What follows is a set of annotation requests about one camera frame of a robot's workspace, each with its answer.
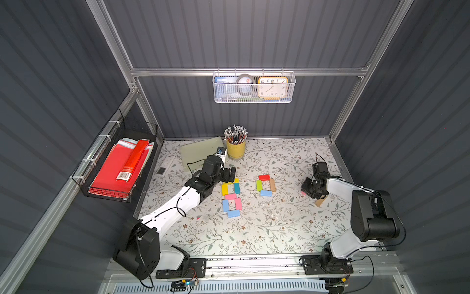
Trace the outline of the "yellow pencil cup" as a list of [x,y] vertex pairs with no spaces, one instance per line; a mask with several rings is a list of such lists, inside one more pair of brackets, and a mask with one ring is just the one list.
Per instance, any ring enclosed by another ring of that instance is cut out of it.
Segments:
[[246,142],[242,142],[240,144],[232,144],[229,141],[227,141],[226,149],[228,151],[228,156],[231,159],[234,159],[234,160],[242,159],[246,150]]

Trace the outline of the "lime green block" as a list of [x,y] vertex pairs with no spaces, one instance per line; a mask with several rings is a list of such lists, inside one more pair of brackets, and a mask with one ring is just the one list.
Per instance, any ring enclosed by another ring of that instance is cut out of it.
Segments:
[[263,184],[261,180],[256,181],[256,187],[258,192],[261,192],[263,190]]

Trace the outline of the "yellow alarm clock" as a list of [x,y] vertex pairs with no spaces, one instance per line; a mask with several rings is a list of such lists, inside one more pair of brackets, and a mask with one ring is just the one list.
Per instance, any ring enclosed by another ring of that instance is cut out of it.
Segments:
[[258,96],[264,100],[280,100],[287,97],[288,77],[260,77]]

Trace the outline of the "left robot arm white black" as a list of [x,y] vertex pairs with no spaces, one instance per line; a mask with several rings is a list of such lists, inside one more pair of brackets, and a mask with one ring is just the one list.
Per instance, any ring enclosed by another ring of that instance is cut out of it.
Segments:
[[236,170],[226,167],[226,157],[227,150],[219,147],[168,202],[142,218],[128,219],[113,261],[141,282],[154,271],[187,271],[189,254],[177,246],[162,248],[160,241],[174,224],[209,197],[216,185],[235,179]]

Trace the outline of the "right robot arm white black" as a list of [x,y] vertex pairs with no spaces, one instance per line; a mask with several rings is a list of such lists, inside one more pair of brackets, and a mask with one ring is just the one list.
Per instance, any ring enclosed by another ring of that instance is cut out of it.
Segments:
[[356,252],[379,248],[380,242],[405,234],[388,192],[367,189],[333,176],[325,162],[314,163],[312,169],[313,176],[301,185],[303,193],[315,200],[334,194],[351,205],[350,229],[328,242],[323,249],[327,257],[346,260]]

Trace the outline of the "natural wood block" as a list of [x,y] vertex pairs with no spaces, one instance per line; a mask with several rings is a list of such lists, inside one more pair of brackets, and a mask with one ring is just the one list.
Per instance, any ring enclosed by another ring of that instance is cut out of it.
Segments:
[[316,205],[317,207],[321,207],[322,204],[323,204],[326,200],[327,200],[327,197],[318,199],[318,200],[315,201],[315,205]]
[[277,189],[276,189],[276,185],[275,185],[275,180],[273,178],[271,178],[269,180],[269,185],[270,185],[270,190],[272,192],[276,192]]

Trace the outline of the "red long box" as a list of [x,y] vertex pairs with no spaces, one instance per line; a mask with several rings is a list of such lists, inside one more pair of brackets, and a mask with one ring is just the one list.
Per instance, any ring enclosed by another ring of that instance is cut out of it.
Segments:
[[123,168],[116,177],[117,180],[129,181],[132,177],[134,170],[136,169],[138,162],[144,153],[145,149],[149,145],[149,140],[139,140],[132,150],[129,158],[124,164]]

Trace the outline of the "teal block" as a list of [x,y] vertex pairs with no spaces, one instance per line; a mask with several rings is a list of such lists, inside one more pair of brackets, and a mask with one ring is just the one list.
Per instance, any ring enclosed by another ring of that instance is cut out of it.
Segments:
[[240,193],[241,193],[241,186],[240,186],[240,184],[239,184],[239,183],[235,183],[233,186],[234,186],[234,192],[235,192],[236,194],[240,194]]

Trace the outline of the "pale green book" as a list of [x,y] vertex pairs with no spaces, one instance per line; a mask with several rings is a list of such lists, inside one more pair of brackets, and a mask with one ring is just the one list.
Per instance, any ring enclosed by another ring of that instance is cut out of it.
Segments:
[[182,165],[185,172],[195,172],[202,168],[204,160],[216,153],[218,147],[224,147],[220,137],[189,143],[180,147]]

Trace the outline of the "bundle of pencils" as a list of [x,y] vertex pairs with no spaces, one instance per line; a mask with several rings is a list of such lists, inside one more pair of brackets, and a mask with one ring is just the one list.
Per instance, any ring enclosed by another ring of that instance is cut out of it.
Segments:
[[224,131],[224,137],[227,143],[239,145],[244,143],[248,135],[248,131],[243,126],[228,126]]

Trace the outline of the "light blue block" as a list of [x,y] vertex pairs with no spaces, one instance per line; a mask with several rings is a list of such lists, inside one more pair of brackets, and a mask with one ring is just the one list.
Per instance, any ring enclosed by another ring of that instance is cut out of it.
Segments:
[[241,211],[239,209],[228,211],[227,216],[229,218],[237,218],[241,215]]
[[222,208],[224,212],[229,212],[230,210],[230,205],[228,200],[223,200],[222,201]]
[[262,197],[272,197],[272,191],[261,190],[260,194]]

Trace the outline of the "white remote control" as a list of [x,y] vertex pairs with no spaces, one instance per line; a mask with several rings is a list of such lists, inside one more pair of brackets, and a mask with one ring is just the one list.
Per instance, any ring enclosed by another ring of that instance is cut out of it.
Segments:
[[165,176],[166,173],[170,170],[174,160],[175,160],[174,156],[167,155],[157,170],[157,176],[158,177]]

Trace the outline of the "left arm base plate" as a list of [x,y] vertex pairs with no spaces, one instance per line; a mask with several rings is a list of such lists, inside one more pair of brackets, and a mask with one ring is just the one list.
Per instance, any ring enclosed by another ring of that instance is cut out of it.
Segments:
[[206,258],[186,258],[176,270],[157,270],[156,279],[189,279],[204,278],[207,269]]

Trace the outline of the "red folder stack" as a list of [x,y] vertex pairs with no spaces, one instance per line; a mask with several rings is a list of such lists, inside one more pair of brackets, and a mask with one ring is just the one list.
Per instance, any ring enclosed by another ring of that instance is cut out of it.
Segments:
[[149,145],[142,154],[131,179],[129,181],[117,180],[116,177],[137,142],[130,138],[123,138],[112,147],[103,166],[88,188],[90,194],[118,200],[128,200],[154,148],[154,142],[149,140]]

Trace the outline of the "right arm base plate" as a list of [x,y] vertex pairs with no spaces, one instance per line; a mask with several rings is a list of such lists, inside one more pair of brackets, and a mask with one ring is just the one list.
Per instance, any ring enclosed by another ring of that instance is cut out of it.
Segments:
[[306,275],[346,275],[354,273],[352,264],[346,259],[327,255],[306,255],[298,260]]

